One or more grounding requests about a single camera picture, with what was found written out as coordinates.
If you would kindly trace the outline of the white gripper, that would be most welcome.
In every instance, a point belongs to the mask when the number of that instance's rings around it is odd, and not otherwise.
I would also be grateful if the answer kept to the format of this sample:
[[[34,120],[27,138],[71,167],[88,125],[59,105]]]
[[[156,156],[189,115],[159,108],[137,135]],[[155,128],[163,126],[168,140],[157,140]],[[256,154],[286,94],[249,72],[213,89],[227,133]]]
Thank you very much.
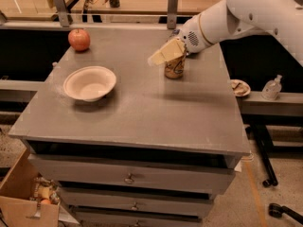
[[[161,65],[184,55],[199,53],[210,47],[210,42],[205,37],[201,28],[201,15],[195,15],[187,20],[180,28],[172,32],[173,38],[167,41],[160,49],[155,51],[149,58],[150,66]]]

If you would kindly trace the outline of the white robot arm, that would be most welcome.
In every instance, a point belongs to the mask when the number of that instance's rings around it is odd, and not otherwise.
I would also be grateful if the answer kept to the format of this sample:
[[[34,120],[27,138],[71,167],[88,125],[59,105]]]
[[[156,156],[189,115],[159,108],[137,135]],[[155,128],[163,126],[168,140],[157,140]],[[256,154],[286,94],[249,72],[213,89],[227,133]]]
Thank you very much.
[[[295,0],[222,0],[193,16],[148,58],[162,65],[213,44],[260,32],[272,35],[303,65],[303,8]]]

